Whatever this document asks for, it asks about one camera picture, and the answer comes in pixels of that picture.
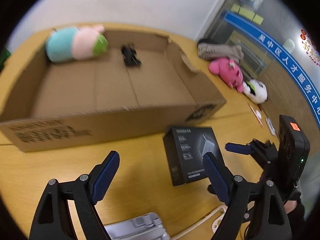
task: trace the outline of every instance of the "screw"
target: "screw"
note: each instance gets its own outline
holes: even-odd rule
[[[55,179],[50,179],[48,184],[49,185],[54,185],[54,184],[56,184],[56,180]]]
[[[236,182],[241,182],[243,180],[243,178],[240,175],[236,175],[235,176],[235,181]]]
[[[88,178],[89,178],[89,176],[88,176],[87,174],[82,174],[82,175],[80,176],[80,180],[81,180],[81,181],[86,181]]]
[[[274,184],[273,184],[273,181],[272,180],[267,180],[267,185],[269,187],[272,187]]]

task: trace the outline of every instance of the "cardboard box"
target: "cardboard box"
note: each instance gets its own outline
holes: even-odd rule
[[[207,177],[202,165],[207,152],[224,164],[211,127],[171,127],[163,141],[174,186]]]
[[[201,122],[225,103],[168,37],[111,30],[105,37],[105,55],[63,64],[48,60],[43,41],[35,45],[0,116],[1,131],[18,148],[47,150],[163,132]],[[132,43],[142,65],[127,68],[120,48]]]

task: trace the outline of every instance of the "peppa pig plush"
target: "peppa pig plush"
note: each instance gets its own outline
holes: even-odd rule
[[[55,30],[45,45],[47,56],[52,62],[65,62],[101,55],[108,49],[104,31],[103,25]]]
[[[236,88],[239,93],[243,93],[243,77],[239,66],[232,59],[221,57],[209,64],[209,71],[220,78],[230,88]]]

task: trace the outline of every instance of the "black product box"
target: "black product box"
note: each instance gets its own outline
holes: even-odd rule
[[[163,141],[174,186],[207,177],[202,165],[207,152],[224,164],[211,127],[171,127]]]

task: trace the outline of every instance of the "blue gripper pad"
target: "blue gripper pad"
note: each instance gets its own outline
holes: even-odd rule
[[[231,201],[229,186],[208,153],[203,157],[203,168],[218,199],[228,206]]]
[[[236,143],[227,143],[225,149],[228,152],[240,153],[244,155],[252,154],[252,150],[248,145],[236,144]]]
[[[120,156],[117,152],[110,152],[109,155],[111,155],[111,157],[109,158],[108,162],[106,164],[100,164],[104,164],[104,167],[95,179],[92,187],[91,201],[94,205],[103,199],[120,165]]]

